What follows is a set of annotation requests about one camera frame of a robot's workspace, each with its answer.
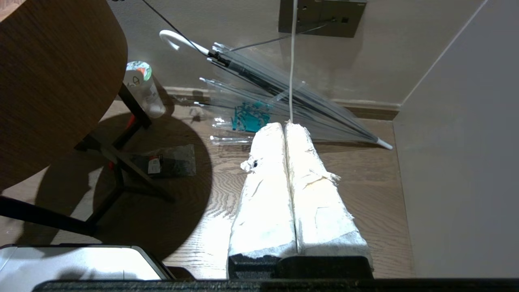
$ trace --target baseboard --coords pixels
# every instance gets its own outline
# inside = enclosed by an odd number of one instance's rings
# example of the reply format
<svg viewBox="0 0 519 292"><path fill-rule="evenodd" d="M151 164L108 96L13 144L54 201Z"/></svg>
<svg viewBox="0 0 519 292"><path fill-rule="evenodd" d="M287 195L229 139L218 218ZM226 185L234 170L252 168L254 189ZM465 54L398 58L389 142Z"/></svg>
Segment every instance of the baseboard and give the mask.
<svg viewBox="0 0 519 292"><path fill-rule="evenodd" d="M210 102L211 96L216 91L188 88L188 87L164 87L169 96L178 100L192 100L198 102ZM392 121L400 111L400 105L395 103L365 101L365 100L338 100L332 99L337 104L347 108L359 118L372 120Z"/></svg>

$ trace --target table top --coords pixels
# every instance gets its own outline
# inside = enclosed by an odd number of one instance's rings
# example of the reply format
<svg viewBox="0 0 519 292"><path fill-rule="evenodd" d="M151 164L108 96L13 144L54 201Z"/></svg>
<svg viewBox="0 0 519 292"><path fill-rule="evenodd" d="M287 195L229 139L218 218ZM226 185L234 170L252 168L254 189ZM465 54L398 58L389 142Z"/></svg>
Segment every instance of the table top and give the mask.
<svg viewBox="0 0 519 292"><path fill-rule="evenodd" d="M106 0L0 0L0 190L92 131L117 95L127 43Z"/></svg>

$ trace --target black cable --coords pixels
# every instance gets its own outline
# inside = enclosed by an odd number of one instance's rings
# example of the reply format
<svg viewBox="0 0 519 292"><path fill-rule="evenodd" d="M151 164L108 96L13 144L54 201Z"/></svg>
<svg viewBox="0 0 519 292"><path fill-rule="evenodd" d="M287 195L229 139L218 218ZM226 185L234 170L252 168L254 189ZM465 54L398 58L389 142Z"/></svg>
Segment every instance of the black cable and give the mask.
<svg viewBox="0 0 519 292"><path fill-rule="evenodd" d="M303 31L303 32L298 32L296 33L295 35L300 35L302 33L307 33L307 32L311 32L311 31L314 31L314 30L318 30L320 28L323 28L325 26L327 26L329 23L325 23L321 26L318 26L316 28L313 28L313 29L309 29L307 31ZM259 43L254 43L254 44L250 44L250 45L246 45L246 46L242 46L242 47L238 47L238 48L234 48L232 50L230 50L231 52L232 51L237 51L237 50L241 50L241 49L245 49L245 48L250 48L250 47L254 47L254 46L259 46L259 45L264 45L264 44L268 44L268 43L272 43L272 42L275 42L275 41L280 41L284 38L288 38L288 37L291 37L292 35L286 35L286 36L282 36L282 37L279 37L279 38L274 38L274 39L271 39L269 41L264 41L264 42L259 42Z"/></svg>
<svg viewBox="0 0 519 292"><path fill-rule="evenodd" d="M202 53L202 51L199 50L198 47L195 46L195 44L193 44L191 42L191 40L189 40L189 38L187 38L183 33L181 33L178 29L176 29L176 27L171 22L169 22L164 16L162 16L162 14L160 14L155 8L153 8L153 6L151 6L146 0L142 0L142 2L144 2L144 4L146 4L151 10L153 10L153 12L155 12L155 14L160 16L160 18L162 18L163 21L165 21L167 24L169 24L169 26L171 26L171 28L173 28L179 35L181 35L183 38L185 38L197 51L200 52L200 54L202 54L206 57L208 56L208 55Z"/></svg>

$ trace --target wooden floor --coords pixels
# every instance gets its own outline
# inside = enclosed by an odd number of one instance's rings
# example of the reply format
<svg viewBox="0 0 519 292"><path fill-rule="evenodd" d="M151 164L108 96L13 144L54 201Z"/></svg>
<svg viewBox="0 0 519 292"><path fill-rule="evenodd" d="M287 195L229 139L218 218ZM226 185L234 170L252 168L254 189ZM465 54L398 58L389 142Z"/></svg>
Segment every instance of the wooden floor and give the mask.
<svg viewBox="0 0 519 292"><path fill-rule="evenodd" d="M225 278L230 227L246 176L239 164L248 158L249 147L214 146L209 142L209 120L193 119L187 107L169 108L174 112L154 120L149 130L140 130L125 152L195 146L197 175L160 182L174 194L175 204L124 194L102 218L95 238L0 217L0 245L138 245L168 266L185 267L196 278ZM129 116L116 100L96 132L112 141ZM363 122L394 145L391 122ZM371 248L375 277L413 277L397 152L339 143L316 144L316 149L327 170L343 178L339 193ZM86 219L114 185L106 166L102 157L72 151L3 195Z"/></svg>

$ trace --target umbrella tip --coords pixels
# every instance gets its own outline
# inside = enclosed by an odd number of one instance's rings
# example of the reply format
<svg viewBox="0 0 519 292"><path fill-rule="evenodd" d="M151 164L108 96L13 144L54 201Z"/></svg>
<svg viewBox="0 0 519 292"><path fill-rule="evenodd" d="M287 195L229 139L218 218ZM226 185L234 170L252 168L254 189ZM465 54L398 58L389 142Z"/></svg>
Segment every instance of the umbrella tip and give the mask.
<svg viewBox="0 0 519 292"><path fill-rule="evenodd" d="M377 140L376 143L377 143L378 145L380 145L380 146L386 148L386 149L389 149L389 150L393 149L393 146L391 146L391 145L388 144L386 141L384 141L384 140L382 140L382 139L380 139L380 138L378 138L378 140Z"/></svg>

